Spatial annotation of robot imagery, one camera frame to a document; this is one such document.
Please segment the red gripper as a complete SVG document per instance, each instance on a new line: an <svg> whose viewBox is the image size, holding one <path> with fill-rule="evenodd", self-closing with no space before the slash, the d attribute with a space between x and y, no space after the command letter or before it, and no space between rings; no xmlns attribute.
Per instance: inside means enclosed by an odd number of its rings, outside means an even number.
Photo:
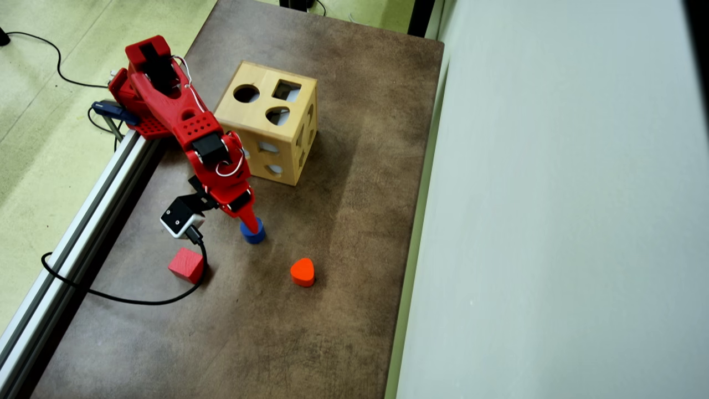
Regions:
<svg viewBox="0 0 709 399"><path fill-rule="evenodd" d="M242 233L258 233L259 219L253 211L255 195L248 178L251 176L243 150L233 152L235 161L205 166L197 152L189 151L188 159L195 175L188 182L197 192L210 197L211 203L231 217L238 217Z"/></svg>

